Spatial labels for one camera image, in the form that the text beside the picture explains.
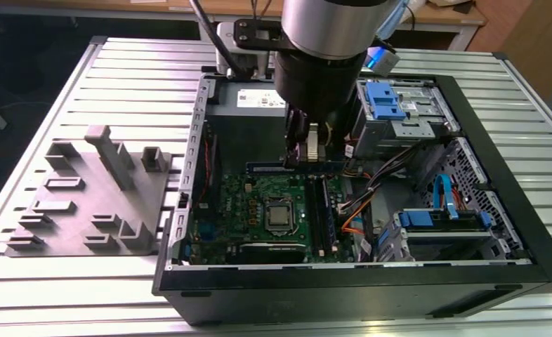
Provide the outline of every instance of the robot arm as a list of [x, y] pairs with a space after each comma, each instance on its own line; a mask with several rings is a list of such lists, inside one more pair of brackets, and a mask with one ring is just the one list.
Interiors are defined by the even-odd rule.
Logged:
[[288, 103], [286, 166], [325, 161], [328, 135], [338, 128], [326, 120], [344, 115], [362, 67], [385, 76], [396, 65], [396, 52], [376, 35], [381, 27], [388, 32], [396, 27], [405, 4], [406, 0], [285, 0], [281, 24], [236, 21], [234, 48], [276, 51], [276, 90]]

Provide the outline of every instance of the open computer tower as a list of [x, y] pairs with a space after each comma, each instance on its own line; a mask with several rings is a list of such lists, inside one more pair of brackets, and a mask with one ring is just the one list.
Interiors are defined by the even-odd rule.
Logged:
[[153, 282], [190, 324], [464, 317], [552, 291], [552, 238], [454, 79], [364, 75], [344, 109], [328, 161], [286, 168], [273, 83], [200, 80]]

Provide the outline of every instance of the dark floor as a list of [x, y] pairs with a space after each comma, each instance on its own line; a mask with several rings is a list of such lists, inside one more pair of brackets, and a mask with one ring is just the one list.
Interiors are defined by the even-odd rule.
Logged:
[[0, 190], [93, 35], [198, 39], [193, 22], [0, 15]]

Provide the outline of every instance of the green circuit board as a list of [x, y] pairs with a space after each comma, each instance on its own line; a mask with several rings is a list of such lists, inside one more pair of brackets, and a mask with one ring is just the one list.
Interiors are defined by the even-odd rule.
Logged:
[[[192, 245], [196, 264], [225, 264], [225, 252], [232, 243], [270, 242], [302, 244], [308, 248], [308, 263], [348, 262], [352, 243], [336, 242], [333, 252], [325, 256], [312, 253], [310, 224], [305, 204], [302, 175], [248, 175], [222, 176], [218, 197], [218, 217], [213, 221], [194, 222]], [[329, 202], [333, 209], [342, 201], [342, 179], [326, 179]], [[290, 228], [274, 230], [270, 227], [268, 209], [288, 210]]]

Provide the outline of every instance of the slotted metal surface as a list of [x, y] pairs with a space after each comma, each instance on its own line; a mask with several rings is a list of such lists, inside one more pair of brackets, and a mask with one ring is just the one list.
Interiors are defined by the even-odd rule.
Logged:
[[[488, 53], [405, 50], [400, 56], [397, 72], [457, 79], [552, 234], [552, 114], [544, 103], [510, 73], [510, 64]], [[552, 294], [518, 298], [465, 319], [196, 329], [150, 294], [156, 256], [2, 255], [2, 241], [36, 193], [26, 188], [42, 182], [50, 169], [42, 158], [49, 142], [69, 139], [78, 150], [93, 150], [82, 141], [86, 125], [110, 125], [112, 137], [132, 152], [160, 146], [180, 155], [169, 177], [169, 187], [177, 187], [200, 67], [214, 59], [214, 48], [196, 41], [108, 39], [86, 49], [0, 196], [0, 336], [552, 336]], [[166, 206], [174, 205], [176, 193], [166, 192]]]

